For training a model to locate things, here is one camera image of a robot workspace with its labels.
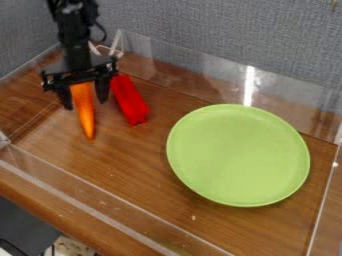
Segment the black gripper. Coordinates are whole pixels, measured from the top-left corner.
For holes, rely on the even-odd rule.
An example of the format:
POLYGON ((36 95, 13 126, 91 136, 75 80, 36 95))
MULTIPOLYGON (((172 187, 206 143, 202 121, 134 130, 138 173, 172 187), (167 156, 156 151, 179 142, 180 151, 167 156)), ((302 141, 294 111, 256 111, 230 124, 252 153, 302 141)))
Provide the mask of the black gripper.
POLYGON ((56 90, 64 108, 72 110, 72 95, 67 86, 95 81, 96 97, 99 102, 104 103, 110 95, 110 80, 118 75, 116 64, 115 56, 92 55, 91 66, 81 71, 75 71, 68 68, 65 60, 60 59, 41 70, 43 90, 56 90))

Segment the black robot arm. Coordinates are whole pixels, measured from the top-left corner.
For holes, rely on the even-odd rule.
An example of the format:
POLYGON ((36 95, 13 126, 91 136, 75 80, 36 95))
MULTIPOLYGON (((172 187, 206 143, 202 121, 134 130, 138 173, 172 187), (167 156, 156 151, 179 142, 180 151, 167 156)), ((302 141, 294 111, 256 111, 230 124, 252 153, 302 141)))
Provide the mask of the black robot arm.
POLYGON ((47 0, 48 10, 57 24, 57 39, 63 58, 41 71, 44 91, 53 91, 65 109, 73 109, 71 88, 83 82, 95 83, 96 97, 104 103, 110 95, 110 81, 118 75, 118 58, 96 55, 89 49, 91 27, 96 26, 107 39, 107 31, 96 21, 96 0, 47 0))

